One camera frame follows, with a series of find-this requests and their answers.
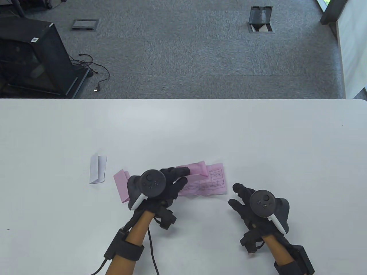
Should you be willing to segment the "person's left hand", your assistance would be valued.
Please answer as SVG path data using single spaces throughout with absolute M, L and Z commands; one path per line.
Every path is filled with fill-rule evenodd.
M 190 169 L 184 166 L 150 169 L 141 176 L 132 176 L 128 180 L 128 208 L 134 211 L 135 221 L 148 211 L 154 214 L 160 227 L 167 230 L 176 221 L 169 207 L 187 184 L 189 175 Z

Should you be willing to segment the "person's right hand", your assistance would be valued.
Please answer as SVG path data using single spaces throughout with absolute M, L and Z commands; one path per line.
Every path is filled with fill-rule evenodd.
M 254 189 L 235 183 L 233 191 L 242 199 L 243 204 L 236 199 L 230 199 L 228 204 L 240 215 L 250 231 L 254 230 L 259 237 L 265 237 L 278 232 L 276 226 L 271 221 L 257 216 L 250 207 L 249 199 L 255 192 Z

